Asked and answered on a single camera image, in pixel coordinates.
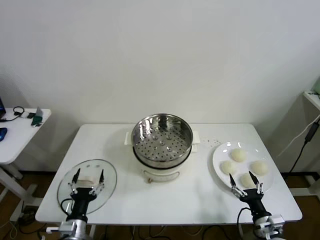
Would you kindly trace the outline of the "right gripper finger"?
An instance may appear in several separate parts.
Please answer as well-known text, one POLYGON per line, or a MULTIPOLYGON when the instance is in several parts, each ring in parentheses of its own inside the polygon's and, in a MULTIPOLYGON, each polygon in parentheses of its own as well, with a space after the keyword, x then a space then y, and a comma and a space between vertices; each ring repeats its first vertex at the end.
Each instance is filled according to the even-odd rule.
POLYGON ((229 178, 230 178, 231 192, 237 198, 244 198, 245 196, 248 195, 244 190, 237 187, 236 182, 231 174, 229 174, 229 178))
POLYGON ((258 178, 251 171, 249 171, 248 173, 256 187, 257 193, 263 194, 263 183, 259 182, 258 178))

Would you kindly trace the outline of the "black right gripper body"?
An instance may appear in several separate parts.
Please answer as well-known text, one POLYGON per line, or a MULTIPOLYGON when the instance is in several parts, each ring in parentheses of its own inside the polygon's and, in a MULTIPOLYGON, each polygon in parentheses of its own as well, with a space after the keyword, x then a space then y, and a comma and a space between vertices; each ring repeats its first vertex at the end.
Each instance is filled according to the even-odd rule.
POLYGON ((262 203, 263 193, 258 193, 256 189, 246 189, 244 192, 246 195, 243 197, 243 202, 248 204, 253 220, 270 216, 262 203))

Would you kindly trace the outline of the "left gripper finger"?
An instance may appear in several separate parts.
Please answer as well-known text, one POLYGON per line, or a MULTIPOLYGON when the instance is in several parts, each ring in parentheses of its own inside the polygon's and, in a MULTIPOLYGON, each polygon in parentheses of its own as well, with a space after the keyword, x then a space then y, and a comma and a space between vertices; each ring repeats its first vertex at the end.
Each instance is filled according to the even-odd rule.
POLYGON ((89 192, 89 194, 93 196, 97 196, 102 192, 104 188, 105 188, 105 177, 104 177, 104 169, 102 169, 98 182, 91 187, 91 191, 89 192))
POLYGON ((78 191, 77 191, 77 181, 78 181, 78 178, 79 178, 79 175, 80 175, 80 171, 81 171, 81 169, 79 168, 77 170, 77 172, 73 175, 71 182, 68 183, 68 186, 71 189, 70 195, 74 195, 74 194, 78 193, 78 191))

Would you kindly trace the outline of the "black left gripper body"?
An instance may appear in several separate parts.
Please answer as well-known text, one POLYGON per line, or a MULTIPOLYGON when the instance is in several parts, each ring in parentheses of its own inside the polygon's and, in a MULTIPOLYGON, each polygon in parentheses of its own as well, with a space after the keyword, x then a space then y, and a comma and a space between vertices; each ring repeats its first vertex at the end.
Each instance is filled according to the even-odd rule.
POLYGON ((71 198, 74 205, 67 220, 87 220, 87 210, 89 203, 93 200, 93 195, 90 194, 91 188, 79 187, 76 189, 77 193, 73 194, 71 198))

